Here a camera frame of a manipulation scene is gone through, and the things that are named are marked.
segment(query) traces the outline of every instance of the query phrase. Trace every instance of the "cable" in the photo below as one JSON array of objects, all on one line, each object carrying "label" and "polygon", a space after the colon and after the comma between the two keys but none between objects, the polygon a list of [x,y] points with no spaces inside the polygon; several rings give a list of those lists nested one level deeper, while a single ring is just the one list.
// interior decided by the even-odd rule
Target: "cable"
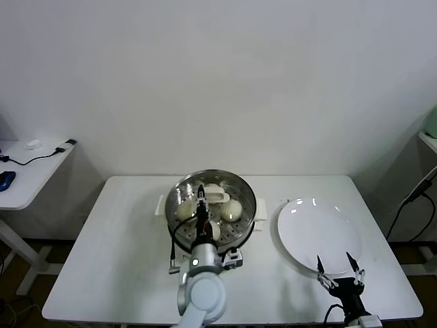
[{"label": "cable", "polygon": [[410,240],[409,240],[409,242],[410,241],[413,241],[414,239],[416,239],[416,238],[418,238],[428,227],[429,227],[429,225],[431,224],[431,222],[433,221],[433,219],[434,219],[434,215],[436,214],[436,205],[435,205],[435,203],[434,203],[434,201],[432,200],[432,198],[430,197],[430,196],[428,196],[426,193],[422,193],[422,197],[424,197],[424,198],[426,198],[427,200],[429,200],[430,202],[431,202],[431,205],[432,205],[432,214],[431,214],[431,218],[429,219],[429,221],[426,223],[426,225],[425,225],[425,227],[415,236],[415,237],[413,237],[413,238],[411,238]]},{"label": "cable", "polygon": [[329,307],[329,309],[328,309],[328,311],[326,312],[326,314],[325,314],[325,319],[323,320],[323,327],[327,327],[327,326],[326,326],[326,323],[327,323],[327,321],[328,321],[329,314],[330,314],[330,312],[333,310],[333,308],[341,308],[341,309],[343,310],[343,307],[342,307],[341,305],[339,305],[339,304],[332,304],[332,305]]},{"label": "cable", "polygon": [[432,181],[432,179],[434,179],[435,177],[436,177],[436,175],[437,175],[437,165],[436,166],[434,166],[434,168],[431,170],[431,171],[429,171],[423,178],[422,178],[422,180],[420,180],[420,182],[418,183],[418,184],[416,184],[416,186],[411,190],[411,192],[408,194],[408,196],[407,197],[405,197],[404,198],[404,200],[402,200],[402,203],[404,203],[415,191],[416,191],[416,189],[422,184],[422,182],[423,181],[425,181],[425,180],[427,180],[426,178],[428,177],[428,176],[430,176],[433,172],[436,172],[433,176],[432,176],[432,178],[429,180],[429,181]]},{"label": "cable", "polygon": [[16,164],[18,164],[18,165],[25,166],[25,165],[27,165],[27,164],[29,164],[29,163],[32,163],[33,161],[36,161],[37,159],[46,159],[46,158],[48,158],[48,157],[52,157],[53,155],[56,155],[58,152],[60,152],[60,151],[55,150],[55,151],[52,152],[50,155],[35,157],[34,159],[29,159],[29,160],[28,160],[27,162],[25,162],[25,163],[20,163],[20,162],[18,162],[18,161],[15,161],[14,159],[11,159],[11,158],[8,157],[8,156],[3,156],[3,158],[8,158],[6,161],[11,161],[11,162],[14,162],[14,163],[16,163]]},{"label": "cable", "polygon": [[434,180],[434,178],[437,176],[437,172],[436,173],[434,173],[434,175],[432,176],[432,178],[430,178],[430,180],[429,181],[432,181],[432,180]]},{"label": "cable", "polygon": [[187,223],[188,221],[190,221],[191,219],[194,219],[196,217],[196,215],[193,215],[192,217],[189,217],[188,219],[185,219],[181,222],[179,222],[179,224],[176,226],[176,228],[173,230],[173,232],[170,234],[171,235],[171,252],[170,252],[170,260],[174,260],[176,258],[176,252],[175,252],[175,236],[176,236],[176,232],[178,231],[178,229],[180,227],[182,227],[185,223]]},{"label": "cable", "polygon": [[389,236],[390,236],[390,234],[391,234],[391,230],[393,230],[393,228],[395,227],[395,224],[396,224],[397,220],[399,219],[399,215],[401,214],[401,211],[402,211],[402,209],[404,208],[404,206],[405,206],[406,204],[407,204],[406,202],[403,202],[403,203],[401,204],[401,207],[399,207],[399,209],[397,210],[395,220],[394,220],[393,223],[391,224],[391,227],[390,227],[389,233],[388,233],[387,236],[385,237],[386,240],[389,239]]}]

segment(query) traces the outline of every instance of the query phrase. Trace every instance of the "black cable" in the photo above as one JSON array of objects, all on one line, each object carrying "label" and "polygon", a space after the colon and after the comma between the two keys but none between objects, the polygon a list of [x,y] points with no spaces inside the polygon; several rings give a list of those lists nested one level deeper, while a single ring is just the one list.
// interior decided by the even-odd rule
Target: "black cable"
[{"label": "black cable", "polygon": [[179,222],[179,224],[176,226],[176,228],[170,233],[171,235],[171,252],[170,252],[170,260],[174,260],[176,258],[176,252],[175,252],[175,236],[176,236],[176,232],[178,231],[178,229],[180,227],[182,227],[185,223],[187,223],[188,221],[194,219],[196,217],[196,215],[189,217],[188,219],[185,219],[181,222]]},{"label": "black cable", "polygon": [[53,155],[56,155],[58,152],[59,152],[58,150],[55,150],[55,151],[52,152],[50,155],[35,157],[34,159],[29,159],[26,163],[20,163],[20,162],[15,161],[14,159],[11,159],[11,158],[9,158],[9,161],[14,162],[14,163],[16,163],[16,164],[18,164],[18,165],[25,166],[25,165],[27,165],[27,164],[33,162],[33,161],[36,161],[37,159],[46,159],[46,158],[48,158],[48,157],[52,157]]},{"label": "black cable", "polygon": [[399,219],[399,215],[401,214],[401,211],[402,211],[402,209],[404,208],[404,206],[405,206],[406,204],[407,204],[407,202],[402,203],[401,207],[399,207],[399,210],[397,210],[395,220],[394,220],[393,223],[391,224],[391,227],[390,227],[389,233],[388,233],[387,236],[385,237],[386,240],[389,239],[389,236],[390,236],[390,234],[391,234],[391,230],[393,230],[393,227],[395,226],[397,220]]},{"label": "black cable", "polygon": [[328,311],[326,312],[326,314],[325,314],[325,319],[323,320],[323,327],[326,327],[326,323],[327,323],[327,321],[328,321],[329,314],[330,314],[330,312],[333,310],[333,308],[341,308],[341,309],[343,309],[343,307],[342,307],[341,305],[339,305],[339,304],[332,304],[332,305],[329,307],[329,309],[328,309]]},{"label": "black cable", "polygon": [[428,196],[426,193],[422,193],[421,196],[426,198],[427,200],[429,200],[431,202],[431,205],[432,205],[432,214],[431,214],[431,217],[429,218],[429,221],[426,223],[425,227],[415,237],[411,238],[409,240],[409,242],[413,241],[416,238],[418,238],[429,227],[431,222],[434,220],[434,215],[436,214],[436,205],[435,205],[434,201],[432,200],[432,198],[430,196]]}]

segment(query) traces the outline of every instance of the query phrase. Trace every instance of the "white cable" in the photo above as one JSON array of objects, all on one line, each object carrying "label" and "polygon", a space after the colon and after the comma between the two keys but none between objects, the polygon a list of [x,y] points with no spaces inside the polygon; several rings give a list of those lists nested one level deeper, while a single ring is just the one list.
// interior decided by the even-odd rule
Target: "white cable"
[{"label": "white cable", "polygon": [[389,215],[388,216],[391,216],[394,212],[396,212],[397,210],[399,210],[399,208],[402,206],[402,204],[412,195],[412,193],[414,193],[415,191],[416,191],[416,189],[417,189],[417,187],[418,186],[420,186],[421,184],[422,184],[422,182],[423,181],[425,181],[427,178],[428,178],[428,176],[430,176],[431,174],[433,174],[435,171],[437,170],[437,165],[436,166],[434,166],[434,168],[431,170],[431,171],[429,171],[424,177],[423,177],[423,179],[422,180],[420,180],[419,181],[419,183],[418,184],[416,184],[416,186],[413,188],[413,189],[411,189],[411,192],[402,200],[402,202],[400,202],[397,206],[396,206],[396,208],[394,208],[390,213],[389,213]]},{"label": "white cable", "polygon": [[14,321],[14,325],[15,325],[15,324],[16,324],[16,312],[15,312],[15,310],[12,308],[11,305],[6,304],[6,306],[7,306],[8,308],[10,308],[11,311],[12,311],[12,313],[14,314],[14,317],[11,319],[11,321],[12,321],[12,320],[15,320],[15,321]]},{"label": "white cable", "polygon": [[[41,308],[40,308],[40,306],[39,306],[38,304],[32,304],[32,305],[26,307],[24,310],[20,311],[19,313],[16,313],[15,310],[14,310],[14,308],[13,308],[11,305],[6,304],[6,306],[8,306],[8,307],[10,308],[10,310],[12,311],[12,313],[14,314],[14,317],[9,321],[9,326],[11,326],[11,328],[14,328],[14,327],[15,327],[17,317],[18,317],[20,314],[23,314],[23,313],[25,313],[26,311],[29,311],[31,308],[37,308],[37,309],[39,309],[40,312],[42,312],[42,311],[41,311]],[[68,327],[71,327],[71,328],[82,328],[82,327],[83,327],[83,326],[74,326],[74,325],[71,325],[70,323],[65,323],[65,324],[66,324]]]},{"label": "white cable", "polygon": [[404,200],[402,201],[401,204],[403,204],[403,203],[407,200],[407,198],[409,198],[409,197],[412,195],[412,193],[414,193],[414,192],[416,191],[417,187],[420,186],[421,183],[422,183],[423,181],[425,181],[425,180],[427,179],[428,176],[431,175],[431,173],[434,173],[434,171],[436,171],[436,169],[437,169],[437,165],[434,166],[434,168],[433,168],[431,171],[429,171],[428,174],[427,174],[426,176],[424,176],[423,179],[420,180],[420,182],[419,182],[418,184],[416,184],[416,186],[414,187],[414,189],[411,190],[411,192],[408,194],[408,196],[404,198]]}]

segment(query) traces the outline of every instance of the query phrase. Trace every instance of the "white plate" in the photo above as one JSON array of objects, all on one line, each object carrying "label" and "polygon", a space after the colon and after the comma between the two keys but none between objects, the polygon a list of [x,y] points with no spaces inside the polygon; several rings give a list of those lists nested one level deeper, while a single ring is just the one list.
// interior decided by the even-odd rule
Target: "white plate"
[{"label": "white plate", "polygon": [[359,260],[361,238],[346,214],[320,198],[302,198],[287,204],[279,214],[278,231],[290,255],[317,271],[317,255],[327,274],[351,269],[346,252]]}]

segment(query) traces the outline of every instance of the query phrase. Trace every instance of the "table leg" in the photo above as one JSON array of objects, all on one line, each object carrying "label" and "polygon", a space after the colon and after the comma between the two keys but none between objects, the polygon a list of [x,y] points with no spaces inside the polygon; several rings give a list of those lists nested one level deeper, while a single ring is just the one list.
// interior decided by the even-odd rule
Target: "table leg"
[{"label": "table leg", "polygon": [[420,247],[419,250],[427,262],[424,264],[401,265],[404,273],[409,276],[434,275],[437,277],[437,255],[434,255],[429,247]]},{"label": "table leg", "polygon": [[9,266],[9,264],[11,264],[12,259],[14,258],[14,256],[15,256],[15,252],[14,251],[10,251],[8,256],[6,256],[5,262],[3,263],[3,268],[2,268],[3,273],[5,273],[6,269]]},{"label": "table leg", "polygon": [[0,220],[0,239],[31,265],[16,291],[17,295],[26,295],[38,275],[59,275],[61,272],[62,264],[49,264],[46,261],[51,247],[43,246],[37,253],[3,220]]}]

